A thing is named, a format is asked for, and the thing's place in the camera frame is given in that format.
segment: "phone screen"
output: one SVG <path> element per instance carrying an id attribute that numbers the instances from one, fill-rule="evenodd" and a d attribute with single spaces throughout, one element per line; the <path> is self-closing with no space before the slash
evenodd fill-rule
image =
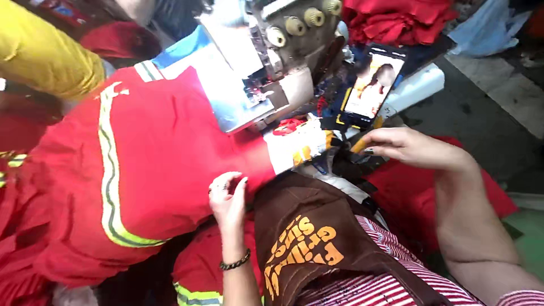
<path id="1" fill-rule="evenodd" d="M 344 111 L 374 119 L 385 101 L 404 60 L 383 54 L 368 53 L 370 59 L 361 67 Z"/>

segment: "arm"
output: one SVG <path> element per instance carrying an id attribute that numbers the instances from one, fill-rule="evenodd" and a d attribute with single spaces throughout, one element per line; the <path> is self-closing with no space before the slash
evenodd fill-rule
<path id="1" fill-rule="evenodd" d="M 228 193 L 231 181 L 241 173 L 228 172 L 220 175 L 210 185 L 210 206 L 221 232 L 223 262 L 233 264 L 246 254 L 244 244 L 245 186 L 243 178 L 234 195 Z M 223 272 L 223 305 L 262 305 L 253 268 L 248 260 L 241 266 Z"/>
<path id="2" fill-rule="evenodd" d="M 409 128 L 380 128 L 362 138 L 367 154 L 435 169 L 437 237 L 450 273 L 485 304 L 509 292 L 544 291 L 519 266 L 512 239 L 487 200 L 476 161 L 462 149 Z"/>
<path id="3" fill-rule="evenodd" d="M 458 171 L 438 170 L 437 236 L 450 273 L 487 305 L 516 290 L 544 286 L 519 266 L 514 242 L 485 195 L 473 159 Z"/>

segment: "blue fabric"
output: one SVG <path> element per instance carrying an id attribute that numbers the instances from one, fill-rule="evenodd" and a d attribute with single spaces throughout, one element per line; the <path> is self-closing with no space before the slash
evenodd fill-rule
<path id="1" fill-rule="evenodd" d="M 450 54 L 489 56 L 517 45 L 514 37 L 531 12 L 514 15 L 508 0 L 488 0 L 448 36 L 457 43 Z"/>
<path id="2" fill-rule="evenodd" d="M 191 34 L 168 47 L 161 52 L 161 54 L 157 55 L 156 58 L 153 58 L 151 62 L 153 62 L 158 69 L 166 68 L 191 53 L 194 53 L 198 49 L 207 46 L 210 42 L 211 40 L 206 34 L 204 27 L 199 25 Z"/>

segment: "red and white striped shirt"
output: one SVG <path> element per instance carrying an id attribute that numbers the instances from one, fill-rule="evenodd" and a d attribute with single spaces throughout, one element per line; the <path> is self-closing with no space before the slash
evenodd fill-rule
<path id="1" fill-rule="evenodd" d="M 413 254 L 398 242 L 395 235 L 365 217 L 355 217 L 365 232 L 384 252 L 393 256 L 405 268 L 444 295 L 453 305 L 483 305 L 456 283 L 426 269 Z M 333 281 L 317 290 L 306 289 L 298 296 L 297 304 L 345 306 L 416 305 L 404 287 L 387 273 L 379 276 L 360 275 Z M 497 304 L 497 306 L 528 305 L 544 305 L 544 292 L 534 290 L 511 292 L 501 297 Z"/>

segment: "left hand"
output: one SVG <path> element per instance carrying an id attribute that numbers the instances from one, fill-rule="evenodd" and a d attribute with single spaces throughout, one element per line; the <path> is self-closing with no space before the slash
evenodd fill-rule
<path id="1" fill-rule="evenodd" d="M 241 175 L 240 172 L 223 173 L 209 186 L 209 205 L 221 232 L 233 233 L 242 230 L 248 178 L 243 178 L 238 183 L 234 194 L 228 193 L 232 181 Z"/>

